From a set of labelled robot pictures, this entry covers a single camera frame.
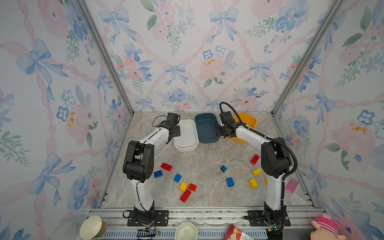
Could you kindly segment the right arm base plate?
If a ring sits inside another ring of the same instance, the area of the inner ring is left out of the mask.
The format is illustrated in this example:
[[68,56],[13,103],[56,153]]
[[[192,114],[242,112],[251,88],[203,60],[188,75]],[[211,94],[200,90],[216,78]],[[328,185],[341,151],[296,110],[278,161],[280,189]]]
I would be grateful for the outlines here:
[[251,227],[268,227],[268,228],[280,228],[282,224],[284,227],[290,227],[291,222],[286,211],[282,214],[282,211],[261,211],[250,210],[244,216],[245,220],[250,222]]

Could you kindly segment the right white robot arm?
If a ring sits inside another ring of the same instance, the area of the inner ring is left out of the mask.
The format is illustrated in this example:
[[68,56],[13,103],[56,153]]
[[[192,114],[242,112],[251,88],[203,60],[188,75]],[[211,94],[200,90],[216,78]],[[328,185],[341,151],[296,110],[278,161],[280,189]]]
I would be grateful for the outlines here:
[[215,126],[215,133],[219,137],[239,138],[261,151],[261,166],[268,179],[265,211],[280,211],[284,206],[283,182],[292,165],[291,150],[284,139],[266,136],[240,124]]

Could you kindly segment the yellow plastic container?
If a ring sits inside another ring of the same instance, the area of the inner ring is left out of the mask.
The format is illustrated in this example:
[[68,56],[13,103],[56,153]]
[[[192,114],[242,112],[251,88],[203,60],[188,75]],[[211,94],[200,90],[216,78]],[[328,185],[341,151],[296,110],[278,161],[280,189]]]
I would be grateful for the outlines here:
[[[258,120],[251,116],[251,115],[248,115],[246,113],[238,113],[238,115],[240,116],[241,120],[243,121],[243,123],[245,123],[248,127],[251,127],[252,129],[255,129],[255,127],[257,126],[258,124]],[[244,140],[241,140],[239,138],[231,138],[231,140],[237,142],[237,143],[240,143],[240,144],[245,144],[246,141]]]

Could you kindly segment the white plastic container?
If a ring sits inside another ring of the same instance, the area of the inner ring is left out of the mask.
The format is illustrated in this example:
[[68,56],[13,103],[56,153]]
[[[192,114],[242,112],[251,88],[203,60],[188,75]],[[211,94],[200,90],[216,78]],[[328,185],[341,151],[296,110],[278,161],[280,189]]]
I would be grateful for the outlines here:
[[194,151],[199,144],[196,123],[193,120],[186,119],[180,120],[178,126],[181,135],[173,138],[175,148],[182,153]]

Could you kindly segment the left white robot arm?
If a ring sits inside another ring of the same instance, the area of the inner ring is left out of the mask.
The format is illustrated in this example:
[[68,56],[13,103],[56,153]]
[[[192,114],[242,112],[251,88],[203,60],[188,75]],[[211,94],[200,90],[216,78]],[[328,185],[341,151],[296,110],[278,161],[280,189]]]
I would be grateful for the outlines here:
[[172,138],[181,135],[179,121],[166,120],[157,125],[147,137],[128,143],[123,173],[130,180],[135,193],[134,212],[138,215],[151,215],[154,212],[154,200],[146,181],[154,171],[155,153]]

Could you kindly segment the small blue lego brick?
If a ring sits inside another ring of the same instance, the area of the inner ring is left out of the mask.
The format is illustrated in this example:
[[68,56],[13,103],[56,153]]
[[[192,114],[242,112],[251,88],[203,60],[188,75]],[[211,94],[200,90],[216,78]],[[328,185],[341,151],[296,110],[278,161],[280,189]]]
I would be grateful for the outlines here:
[[221,170],[223,173],[225,173],[225,172],[227,171],[227,168],[226,168],[224,165],[222,165],[222,166],[220,167],[220,170]]

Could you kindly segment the dark blue lego brick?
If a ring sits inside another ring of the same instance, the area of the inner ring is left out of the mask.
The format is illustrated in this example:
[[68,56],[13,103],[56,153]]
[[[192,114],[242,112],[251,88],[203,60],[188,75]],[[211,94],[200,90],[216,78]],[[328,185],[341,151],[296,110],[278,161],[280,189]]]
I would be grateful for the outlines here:
[[163,176],[163,171],[162,170],[159,170],[159,171],[155,171],[154,172],[154,178],[157,179],[157,178],[160,178]]

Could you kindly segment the dark teal plastic container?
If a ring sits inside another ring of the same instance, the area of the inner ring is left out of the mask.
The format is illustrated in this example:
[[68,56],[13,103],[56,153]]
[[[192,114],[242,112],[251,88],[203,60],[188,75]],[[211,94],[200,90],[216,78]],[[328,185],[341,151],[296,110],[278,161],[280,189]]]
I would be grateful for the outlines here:
[[203,144],[217,142],[220,137],[216,135],[215,128],[219,125],[217,117],[212,113],[203,113],[195,116],[199,141]]

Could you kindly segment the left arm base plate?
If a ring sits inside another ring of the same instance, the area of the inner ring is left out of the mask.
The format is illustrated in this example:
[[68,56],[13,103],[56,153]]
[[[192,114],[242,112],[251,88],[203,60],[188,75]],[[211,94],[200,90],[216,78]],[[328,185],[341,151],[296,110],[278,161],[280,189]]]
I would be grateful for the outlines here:
[[143,212],[139,210],[126,210],[123,218],[127,219],[128,227],[166,227],[169,222],[168,210],[150,210]]

